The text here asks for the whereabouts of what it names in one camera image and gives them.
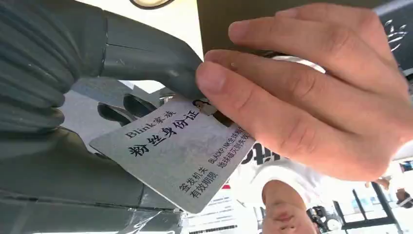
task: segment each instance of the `black print on t-shirt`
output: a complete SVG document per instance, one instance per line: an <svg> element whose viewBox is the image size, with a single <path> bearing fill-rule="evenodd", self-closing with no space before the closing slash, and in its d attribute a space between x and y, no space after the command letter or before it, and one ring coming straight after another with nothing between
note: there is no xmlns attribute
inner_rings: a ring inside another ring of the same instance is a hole
<svg viewBox="0 0 413 234"><path fill-rule="evenodd" d="M255 143L252 149L246 155L246 158L241 162L241 164L249 163L252 158L254 158L254 160L257 162L257 165L262 165L266 162L270 162L272 159L274 161L277 161L281 157L279 154L263 147L260 143Z"/></svg>

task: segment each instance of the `card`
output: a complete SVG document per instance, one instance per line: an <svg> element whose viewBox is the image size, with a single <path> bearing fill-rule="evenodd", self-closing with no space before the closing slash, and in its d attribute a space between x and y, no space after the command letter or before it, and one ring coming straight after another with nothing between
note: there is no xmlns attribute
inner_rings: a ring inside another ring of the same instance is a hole
<svg viewBox="0 0 413 234"><path fill-rule="evenodd" d="M174 97L147 116L92 140L90 146L177 207L196 214L254 142L209 102Z"/></svg>

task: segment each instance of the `fingernail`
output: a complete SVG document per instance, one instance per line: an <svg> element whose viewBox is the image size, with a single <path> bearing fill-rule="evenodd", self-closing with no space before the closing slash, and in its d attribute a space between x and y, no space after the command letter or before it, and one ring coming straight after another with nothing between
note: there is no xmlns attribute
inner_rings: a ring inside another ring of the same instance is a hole
<svg viewBox="0 0 413 234"><path fill-rule="evenodd" d="M297 16L297 14L298 14L298 10L296 8L291 8L291 9L288 9L288 10L279 11L275 15L276 16L293 18L293 17Z"/></svg>
<svg viewBox="0 0 413 234"><path fill-rule="evenodd" d="M212 62L202 63L196 71L196 83L204 94L205 92L212 94L221 92L225 78L223 68Z"/></svg>
<svg viewBox="0 0 413 234"><path fill-rule="evenodd" d="M241 39L247 33L249 21L233 22L228 29L230 39Z"/></svg>
<svg viewBox="0 0 413 234"><path fill-rule="evenodd" d="M219 50L210 50L204 56L204 61L216 62Z"/></svg>

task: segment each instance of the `white t-shirt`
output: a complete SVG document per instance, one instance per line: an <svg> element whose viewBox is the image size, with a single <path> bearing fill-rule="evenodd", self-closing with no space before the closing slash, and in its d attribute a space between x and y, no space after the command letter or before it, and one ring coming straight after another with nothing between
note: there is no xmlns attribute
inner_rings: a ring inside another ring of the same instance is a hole
<svg viewBox="0 0 413 234"><path fill-rule="evenodd" d="M302 197L307 208L331 203L326 185L332 179L303 164L264 148L256 143L229 179L235 197L247 206L264 207L262 191L271 180L279 180L291 186Z"/></svg>

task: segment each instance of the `hand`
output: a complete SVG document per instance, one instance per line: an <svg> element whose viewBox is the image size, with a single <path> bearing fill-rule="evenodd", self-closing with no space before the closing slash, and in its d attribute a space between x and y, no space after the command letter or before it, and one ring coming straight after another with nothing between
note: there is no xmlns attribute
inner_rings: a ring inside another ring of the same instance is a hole
<svg viewBox="0 0 413 234"><path fill-rule="evenodd" d="M235 22L229 37L327 70L235 51L206 54L200 90L272 151L330 176L370 181L412 140L408 85L373 11L310 4Z"/></svg>

